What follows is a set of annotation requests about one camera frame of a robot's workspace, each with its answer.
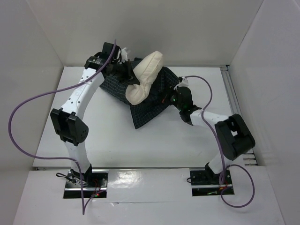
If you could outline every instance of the red wire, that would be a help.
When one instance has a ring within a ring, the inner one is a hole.
[[[98,185],[98,182],[96,182],[95,180],[93,180],[93,182],[95,182],[95,190],[94,190],[94,192],[92,193],[92,195],[95,194],[95,192],[96,192],[96,190],[97,190],[97,186],[99,186],[99,185]]]
[[[225,187],[220,187],[219,191],[223,190],[224,188],[226,188],[228,186],[228,182],[226,180],[225,180],[225,184],[226,184],[226,186]]]

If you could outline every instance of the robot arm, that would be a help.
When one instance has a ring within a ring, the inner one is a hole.
[[[92,166],[87,158],[84,143],[89,133],[88,126],[83,122],[86,107],[96,89],[110,74],[116,75],[120,83],[139,84],[130,61],[128,61],[126,48],[121,50],[118,46],[116,46],[115,53],[107,66],[97,76],[86,81],[103,66],[112,49],[113,44],[104,43],[102,52],[98,52],[87,60],[79,81],[79,83],[84,84],[73,91],[59,110],[52,109],[50,113],[56,134],[65,143],[69,156],[79,163],[86,182],[92,180]],[[79,178],[79,170],[75,162],[71,163],[71,173]]]
[[[179,110],[184,122],[207,128],[207,124],[202,119],[203,110],[194,105],[191,90],[187,86],[187,79],[180,77],[180,83],[168,90],[167,102]],[[231,165],[237,157],[255,146],[255,140],[240,115],[224,116],[205,111],[203,116],[217,133],[224,154],[225,166]],[[218,153],[205,166],[205,171],[212,179],[218,177],[222,170],[222,160]]]

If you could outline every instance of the dark plaid cloth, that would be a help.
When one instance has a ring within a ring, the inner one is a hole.
[[[131,61],[132,69],[142,60]],[[161,103],[163,91],[178,84],[178,77],[167,67],[163,67],[151,86],[148,97],[138,105],[131,105],[126,99],[127,84],[120,84],[116,76],[107,76],[100,87],[120,101],[129,105],[133,124],[136,129],[148,123],[168,107]]]

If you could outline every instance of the white table surface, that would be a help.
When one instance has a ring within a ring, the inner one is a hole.
[[[200,75],[213,89],[208,111],[231,115],[219,68],[170,67],[178,76]],[[65,67],[58,88],[78,83],[83,67]],[[206,83],[189,79],[194,104],[204,107],[210,97]],[[59,109],[72,90],[55,95],[51,108]],[[184,123],[174,106],[141,127],[133,126],[130,109],[98,88],[88,105],[83,121],[90,132],[86,139],[88,158],[93,167],[202,167],[217,153],[216,141],[209,129]],[[55,134],[50,116],[37,150],[38,156],[67,157],[68,152]],[[36,167],[70,167],[66,160],[35,159]]]
[[[92,200],[84,216],[80,199],[62,198],[59,171],[31,171],[14,225],[284,225],[265,167],[246,168],[256,192],[243,209],[226,206],[220,196],[193,197],[188,169],[110,170],[107,198]],[[230,170],[235,194],[225,199],[244,204],[252,194],[249,178]]]

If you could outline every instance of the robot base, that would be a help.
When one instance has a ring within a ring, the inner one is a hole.
[[[84,183],[83,185],[84,198],[90,198],[100,190],[103,190],[103,192],[95,195],[94,198],[106,198],[108,170],[92,169],[92,174],[93,182],[91,184]],[[72,178],[72,174],[70,171],[68,172],[67,176]],[[80,190],[79,179],[73,179],[72,181],[66,180],[63,198],[81,198]]]
[[[210,179],[207,177],[205,169],[193,169],[190,171],[190,180],[193,196],[220,195],[223,188],[224,195],[234,195],[233,183],[229,170],[226,170],[225,184],[219,185],[218,177]]]

